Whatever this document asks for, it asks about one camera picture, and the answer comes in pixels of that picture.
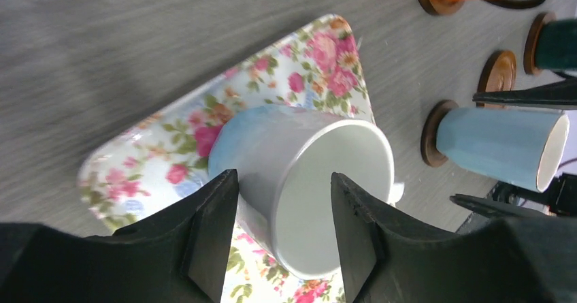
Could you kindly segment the matte brown wooden coaster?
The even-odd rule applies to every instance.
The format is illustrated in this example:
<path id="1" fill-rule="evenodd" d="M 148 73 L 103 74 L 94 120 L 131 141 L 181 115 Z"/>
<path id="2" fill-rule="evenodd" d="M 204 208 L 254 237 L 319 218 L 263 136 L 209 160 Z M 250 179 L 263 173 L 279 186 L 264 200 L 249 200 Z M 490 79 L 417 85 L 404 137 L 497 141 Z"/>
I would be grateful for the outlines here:
<path id="1" fill-rule="evenodd" d="M 511 91 L 516 82 L 516 56 L 511 50 L 496 50 L 487 59 L 478 82 L 477 94 Z"/>

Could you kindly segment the floral serving tray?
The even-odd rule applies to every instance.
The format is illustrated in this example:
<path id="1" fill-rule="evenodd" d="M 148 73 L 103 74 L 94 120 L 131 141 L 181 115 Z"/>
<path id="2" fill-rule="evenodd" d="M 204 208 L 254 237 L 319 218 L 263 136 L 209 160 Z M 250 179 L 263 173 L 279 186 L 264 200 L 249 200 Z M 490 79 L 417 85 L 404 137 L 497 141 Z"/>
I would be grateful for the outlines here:
<path id="1" fill-rule="evenodd" d="M 105 143 L 80 168 L 82 200 L 117 230 L 189 196 L 222 126 L 265 104 L 374 120 L 345 19 L 313 20 Z"/>

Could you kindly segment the light blue white mug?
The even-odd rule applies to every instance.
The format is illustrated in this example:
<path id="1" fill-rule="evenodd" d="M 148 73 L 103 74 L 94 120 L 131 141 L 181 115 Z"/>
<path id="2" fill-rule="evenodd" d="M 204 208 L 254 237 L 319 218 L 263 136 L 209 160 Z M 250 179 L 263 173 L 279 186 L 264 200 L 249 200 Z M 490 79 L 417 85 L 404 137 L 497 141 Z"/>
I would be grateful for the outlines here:
<path id="1" fill-rule="evenodd" d="M 463 169 L 541 193 L 557 173 L 569 130 L 563 112 L 455 108 L 440 122 L 436 147 Z"/>

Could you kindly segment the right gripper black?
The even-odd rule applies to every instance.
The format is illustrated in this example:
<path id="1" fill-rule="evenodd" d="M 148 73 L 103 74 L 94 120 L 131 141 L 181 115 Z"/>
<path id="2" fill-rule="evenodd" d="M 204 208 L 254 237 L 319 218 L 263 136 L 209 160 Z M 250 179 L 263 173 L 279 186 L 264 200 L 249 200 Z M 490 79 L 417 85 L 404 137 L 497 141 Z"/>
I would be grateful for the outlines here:
<path id="1" fill-rule="evenodd" d="M 498 106 L 576 110 L 576 79 L 565 79 L 525 90 L 476 93 L 472 101 Z M 576 176 L 562 173 L 542 193 L 497 182 L 483 198 L 454 194 L 450 196 L 450 201 L 472 212 L 458 228 L 459 234 L 479 229 L 491 218 L 550 215 L 575 219 Z"/>

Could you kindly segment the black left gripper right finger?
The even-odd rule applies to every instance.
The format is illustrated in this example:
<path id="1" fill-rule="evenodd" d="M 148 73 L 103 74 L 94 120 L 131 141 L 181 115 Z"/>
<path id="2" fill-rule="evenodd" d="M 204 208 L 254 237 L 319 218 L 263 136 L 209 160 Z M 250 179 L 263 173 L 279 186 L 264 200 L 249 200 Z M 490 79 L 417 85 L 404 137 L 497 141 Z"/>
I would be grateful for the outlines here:
<path id="1" fill-rule="evenodd" d="M 576 301 L 574 218 L 491 218 L 456 234 L 340 173 L 331 203 L 347 302 Z"/>

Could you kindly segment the small orange-brown coaster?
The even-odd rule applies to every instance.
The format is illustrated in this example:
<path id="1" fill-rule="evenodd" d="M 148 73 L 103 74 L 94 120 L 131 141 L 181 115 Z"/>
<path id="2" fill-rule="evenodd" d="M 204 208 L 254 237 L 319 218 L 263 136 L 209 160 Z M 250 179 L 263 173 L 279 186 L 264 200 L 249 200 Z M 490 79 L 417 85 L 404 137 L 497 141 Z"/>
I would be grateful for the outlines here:
<path id="1" fill-rule="evenodd" d="M 523 53 L 523 68 L 527 75 L 539 76 L 541 74 L 542 70 L 535 64 L 535 51 L 538 39 L 543 27 L 549 22 L 556 21 L 556 19 L 557 17 L 554 12 L 541 12 L 533 19 L 527 34 Z"/>

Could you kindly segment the dark walnut small coaster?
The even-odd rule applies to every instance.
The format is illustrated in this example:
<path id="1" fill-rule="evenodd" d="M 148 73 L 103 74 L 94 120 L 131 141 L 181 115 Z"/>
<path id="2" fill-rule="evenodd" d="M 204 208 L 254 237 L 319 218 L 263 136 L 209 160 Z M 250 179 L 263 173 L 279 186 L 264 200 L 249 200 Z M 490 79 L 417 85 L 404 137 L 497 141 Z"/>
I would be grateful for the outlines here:
<path id="1" fill-rule="evenodd" d="M 421 133 L 421 158 L 432 168 L 438 168 L 448 161 L 448 157 L 441 153 L 436 146 L 438 127 L 442 119 L 458 104 L 449 99 L 439 101 L 428 114 Z"/>

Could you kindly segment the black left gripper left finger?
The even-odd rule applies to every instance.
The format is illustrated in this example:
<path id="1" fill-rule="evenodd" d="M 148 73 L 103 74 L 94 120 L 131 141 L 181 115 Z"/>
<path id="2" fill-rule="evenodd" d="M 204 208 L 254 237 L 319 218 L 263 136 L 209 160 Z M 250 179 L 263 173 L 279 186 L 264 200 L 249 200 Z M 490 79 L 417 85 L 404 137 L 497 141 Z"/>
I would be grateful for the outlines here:
<path id="1" fill-rule="evenodd" d="M 219 302 L 239 183 L 225 170 L 111 236 L 1 224 L 2 302 Z"/>

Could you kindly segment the dark green mug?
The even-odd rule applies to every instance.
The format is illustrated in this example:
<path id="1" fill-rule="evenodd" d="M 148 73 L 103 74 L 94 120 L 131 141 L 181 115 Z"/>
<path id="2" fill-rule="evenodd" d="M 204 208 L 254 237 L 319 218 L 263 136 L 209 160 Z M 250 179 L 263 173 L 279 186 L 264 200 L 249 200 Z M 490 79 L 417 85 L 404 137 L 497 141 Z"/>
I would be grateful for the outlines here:
<path id="1" fill-rule="evenodd" d="M 576 78 L 576 19 L 546 23 L 538 36 L 535 66 L 565 78 Z"/>

